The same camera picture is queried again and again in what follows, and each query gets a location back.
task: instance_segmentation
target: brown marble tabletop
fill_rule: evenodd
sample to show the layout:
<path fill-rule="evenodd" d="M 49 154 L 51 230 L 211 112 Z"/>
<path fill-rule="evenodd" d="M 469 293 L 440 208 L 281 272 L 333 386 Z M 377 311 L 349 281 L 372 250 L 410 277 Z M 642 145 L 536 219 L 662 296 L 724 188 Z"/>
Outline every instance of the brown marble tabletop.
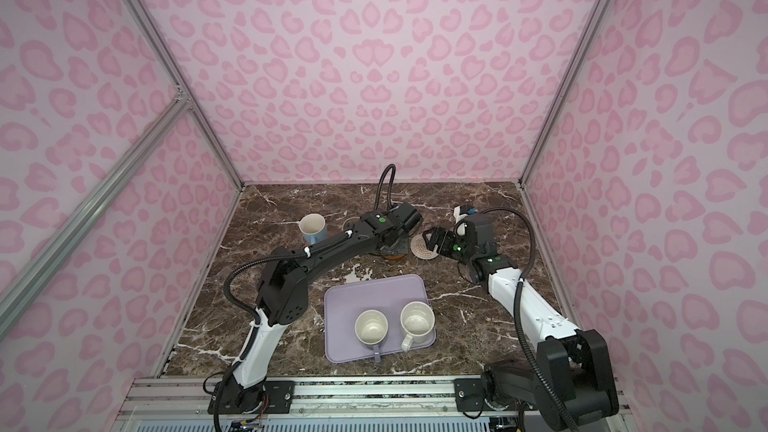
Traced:
<path fill-rule="evenodd" d="M 317 212 L 326 217 L 329 234 L 338 233 L 348 218 L 370 210 L 375 185 L 249 186 L 240 200 L 180 340 L 171 354 L 166 375 L 203 376 L 223 370 L 240 351 L 250 318 L 226 301 L 221 285 L 239 264 L 269 254 L 275 247 L 303 245 L 298 221 Z M 473 204 L 483 209 L 511 206 L 524 211 L 513 183 L 398 184 L 394 202 L 410 202 L 424 218 L 422 228 L 453 224 L 453 207 Z M 528 233 L 522 222 L 496 213 L 496 239 L 502 253 L 524 266 Z M 462 278 L 456 261 L 437 257 L 425 261 L 408 254 L 400 260 L 371 255 L 353 258 L 310 286 L 310 306 L 283 334 L 269 366 L 269 376 L 478 374 L 484 364 L 512 358 L 524 361 L 512 316 L 480 286 Z M 466 277 L 466 270 L 461 273 Z M 256 298 L 260 268 L 245 272 L 233 283 L 245 302 Z M 338 284 L 418 274 L 424 280 L 435 311 L 437 340 L 433 346 L 373 360 L 332 364 L 325 356 L 322 298 Z M 548 273 L 539 258 L 530 282 L 558 308 Z"/>

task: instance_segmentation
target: tray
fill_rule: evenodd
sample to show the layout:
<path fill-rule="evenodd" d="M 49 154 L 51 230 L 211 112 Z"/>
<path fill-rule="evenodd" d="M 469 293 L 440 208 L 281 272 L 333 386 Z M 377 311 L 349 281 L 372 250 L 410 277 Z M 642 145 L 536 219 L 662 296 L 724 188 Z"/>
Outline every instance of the tray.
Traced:
<path fill-rule="evenodd" d="M 373 358 L 369 349 L 355 336 L 355 320 L 368 309 L 381 311 L 389 323 L 389 329 L 381 343 L 381 355 L 401 352 L 400 344 L 406 334 L 400 326 L 400 311 L 409 302 L 426 304 L 427 292 L 424 281 L 416 274 L 398 275 L 354 284 L 335 285 L 326 291 L 326 357 L 334 364 Z M 427 340 L 411 350 L 429 347 L 435 343 L 435 329 Z"/>

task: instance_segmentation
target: pink wall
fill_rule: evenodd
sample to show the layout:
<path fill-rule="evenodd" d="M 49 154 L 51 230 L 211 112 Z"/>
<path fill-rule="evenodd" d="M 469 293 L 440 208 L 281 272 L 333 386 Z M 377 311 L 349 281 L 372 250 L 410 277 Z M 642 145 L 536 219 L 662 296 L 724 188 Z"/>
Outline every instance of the pink wall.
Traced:
<path fill-rule="evenodd" d="M 235 190 L 186 116 L 0 343 L 0 429 L 100 430 L 159 358 Z"/>
<path fill-rule="evenodd" d="M 120 0 L 0 0 L 0 294 L 169 102 Z"/>
<path fill-rule="evenodd" d="M 644 430 L 768 427 L 768 0 L 618 0 L 532 181 Z"/>
<path fill-rule="evenodd" d="M 146 0 L 240 174 L 520 176 L 594 0 Z"/>

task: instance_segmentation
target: mug handle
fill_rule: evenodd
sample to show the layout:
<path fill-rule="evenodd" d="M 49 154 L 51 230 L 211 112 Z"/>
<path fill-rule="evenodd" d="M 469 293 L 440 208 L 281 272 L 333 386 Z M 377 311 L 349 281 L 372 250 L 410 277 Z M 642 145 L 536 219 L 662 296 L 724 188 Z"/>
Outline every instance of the mug handle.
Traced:
<path fill-rule="evenodd" d="M 400 349 L 403 352 L 407 352 L 411 350 L 411 345 L 413 344 L 413 336 L 410 334 L 406 334 L 406 338 L 402 340 L 402 344 L 400 345 Z"/>

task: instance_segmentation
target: mug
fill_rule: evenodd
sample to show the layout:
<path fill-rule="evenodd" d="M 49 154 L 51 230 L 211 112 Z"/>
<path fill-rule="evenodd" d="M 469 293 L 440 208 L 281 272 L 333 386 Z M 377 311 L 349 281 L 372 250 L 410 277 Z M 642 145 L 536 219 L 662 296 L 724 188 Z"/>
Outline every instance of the mug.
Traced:
<path fill-rule="evenodd" d="M 355 335 L 366 347 L 373 350 L 373 360 L 382 361 L 379 345 L 386 337 L 389 328 L 384 314 L 377 310 L 369 310 L 361 313 L 355 321 Z"/>
<path fill-rule="evenodd" d="M 309 245 L 317 244 L 328 238 L 328 228 L 326 228 L 326 218 L 320 214 L 309 214 L 299 220 L 299 230 L 304 240 Z"/>
<path fill-rule="evenodd" d="M 400 312 L 400 325 L 406 332 L 406 338 L 402 340 L 400 349 L 407 352 L 414 344 L 427 340 L 427 335 L 435 327 L 435 313 L 424 302 L 411 302 Z"/>

